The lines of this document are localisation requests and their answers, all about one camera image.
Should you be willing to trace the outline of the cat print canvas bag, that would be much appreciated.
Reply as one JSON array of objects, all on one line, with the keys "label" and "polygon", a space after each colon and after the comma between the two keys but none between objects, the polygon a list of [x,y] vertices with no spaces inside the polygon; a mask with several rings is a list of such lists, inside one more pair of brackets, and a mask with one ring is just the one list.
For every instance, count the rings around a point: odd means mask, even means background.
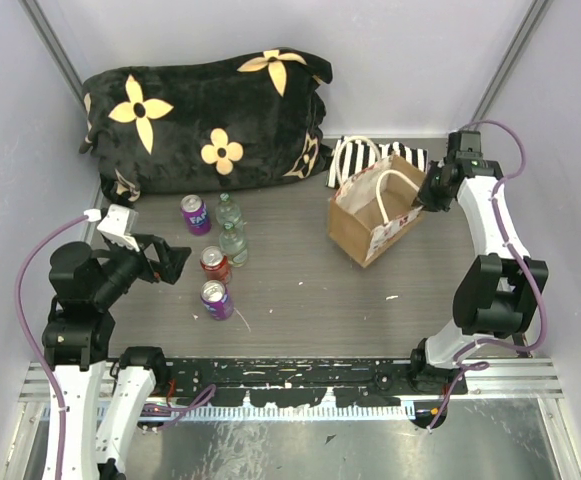
[{"label": "cat print canvas bag", "polygon": [[329,201],[327,230],[330,239],[365,268],[422,220],[422,208],[414,202],[427,171],[397,154],[381,159],[377,143],[366,137],[348,136],[340,147],[355,140],[366,142],[378,161],[343,180],[341,150],[336,151],[339,188],[333,189]]}]

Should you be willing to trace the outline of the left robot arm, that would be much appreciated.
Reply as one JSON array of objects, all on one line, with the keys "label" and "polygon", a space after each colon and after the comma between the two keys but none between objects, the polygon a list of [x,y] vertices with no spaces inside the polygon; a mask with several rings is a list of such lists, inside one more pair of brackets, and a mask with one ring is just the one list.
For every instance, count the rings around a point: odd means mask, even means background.
[{"label": "left robot arm", "polygon": [[163,350],[131,346],[117,361],[116,388],[99,415],[103,377],[109,373],[114,303],[137,280],[175,284],[192,250],[141,234],[136,249],[109,243],[94,250],[83,241],[50,258],[55,290],[42,335],[44,359],[58,392],[51,400],[44,478],[122,479],[139,417],[149,396],[164,393],[171,370]]}]

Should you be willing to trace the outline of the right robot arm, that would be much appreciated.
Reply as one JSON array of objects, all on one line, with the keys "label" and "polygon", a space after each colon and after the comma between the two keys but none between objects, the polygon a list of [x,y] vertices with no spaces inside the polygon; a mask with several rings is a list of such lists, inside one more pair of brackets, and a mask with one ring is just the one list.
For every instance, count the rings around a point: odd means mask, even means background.
[{"label": "right robot arm", "polygon": [[430,165],[415,197],[414,205],[427,212],[457,203],[475,251],[455,291],[451,320],[411,353],[408,380],[419,393],[449,383],[484,345],[527,351],[512,337],[525,333],[533,318],[546,317],[542,293],[549,270],[516,233],[504,195],[507,179],[498,162],[484,158],[480,133],[461,129],[450,133],[444,159]]}]

